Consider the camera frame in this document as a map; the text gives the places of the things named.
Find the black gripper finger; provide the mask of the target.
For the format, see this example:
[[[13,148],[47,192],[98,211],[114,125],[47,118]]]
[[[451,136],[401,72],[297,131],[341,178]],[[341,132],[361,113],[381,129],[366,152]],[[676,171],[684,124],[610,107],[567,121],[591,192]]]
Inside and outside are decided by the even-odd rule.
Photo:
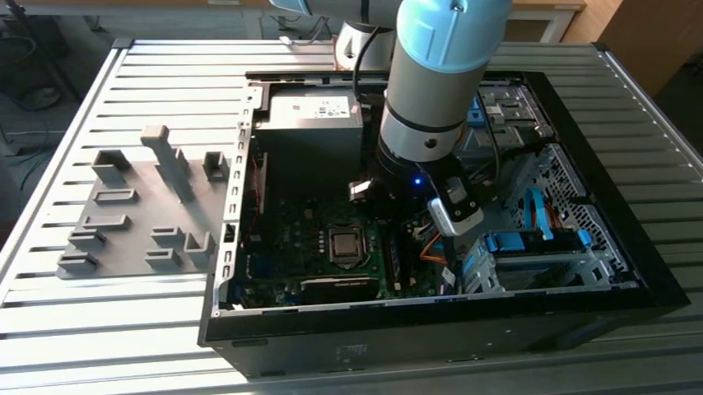
[[[355,205],[366,204],[374,197],[375,180],[354,180],[349,183],[347,189],[350,203]]]

